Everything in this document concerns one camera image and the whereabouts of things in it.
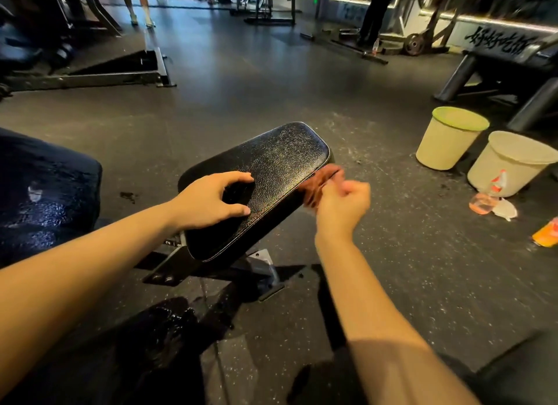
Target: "gym floor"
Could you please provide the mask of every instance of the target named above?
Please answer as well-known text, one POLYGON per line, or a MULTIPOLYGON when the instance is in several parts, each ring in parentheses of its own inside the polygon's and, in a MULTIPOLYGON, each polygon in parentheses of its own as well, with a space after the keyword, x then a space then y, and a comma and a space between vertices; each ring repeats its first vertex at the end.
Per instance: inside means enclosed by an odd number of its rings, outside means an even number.
MULTIPOLYGON (((108 9, 128 22, 126 8, 108 9)), ((136 13, 141 19, 142 10, 136 13)), ((372 208, 356 243, 436 351, 476 370, 532 331, 555 327, 558 249, 535 247, 529 235, 556 214, 558 183, 545 173, 513 197, 520 216, 509 223, 478 216, 467 205, 474 190, 465 172, 486 134, 454 171, 436 172, 415 160, 436 107, 431 94, 460 56, 394 56, 382 67, 302 40, 304 21, 294 29, 252 27, 228 12, 164 8, 152 9, 152 17, 157 28, 146 36, 169 57, 176 88, 28 92, 0 104, 3 127, 101 162, 102 218, 166 201, 193 164, 304 121, 348 177, 372 185, 372 208)), ((464 106, 488 117, 491 129, 511 112, 488 100, 464 106)), ((544 127, 541 135, 555 141, 544 127)), ((225 339, 202 354, 207 403, 361 400, 323 284, 320 289, 314 230, 312 216, 298 210, 257 245, 275 265, 298 274, 267 301, 240 304, 225 339)), ((227 284, 191 277, 166 288, 142 284, 146 274, 131 271, 63 345, 94 338, 176 296, 196 306, 203 298, 203 314, 227 284)))

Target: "wet spot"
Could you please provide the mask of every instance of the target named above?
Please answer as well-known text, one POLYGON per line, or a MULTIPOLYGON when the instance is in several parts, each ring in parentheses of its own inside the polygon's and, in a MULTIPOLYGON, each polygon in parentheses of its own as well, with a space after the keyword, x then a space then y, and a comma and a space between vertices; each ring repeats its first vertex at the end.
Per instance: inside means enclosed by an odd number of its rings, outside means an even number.
POLYGON ((129 200, 132 204, 135 204, 138 195, 133 192, 120 192, 120 197, 124 198, 125 200, 129 200))

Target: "trash can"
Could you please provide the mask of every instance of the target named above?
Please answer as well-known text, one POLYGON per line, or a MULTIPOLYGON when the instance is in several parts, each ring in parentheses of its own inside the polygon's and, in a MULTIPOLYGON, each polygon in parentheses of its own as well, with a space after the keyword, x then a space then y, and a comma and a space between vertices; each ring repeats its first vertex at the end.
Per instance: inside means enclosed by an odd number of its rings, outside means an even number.
POLYGON ((435 108, 416 158, 431 169, 449 170, 489 126, 489 121, 475 112, 456 107, 435 108))
POLYGON ((555 162, 558 162, 558 151, 553 147, 517 133, 496 130, 489 135, 488 144, 467 173, 467 179, 477 190, 484 191, 504 169, 507 184, 500 197, 507 197, 555 162))

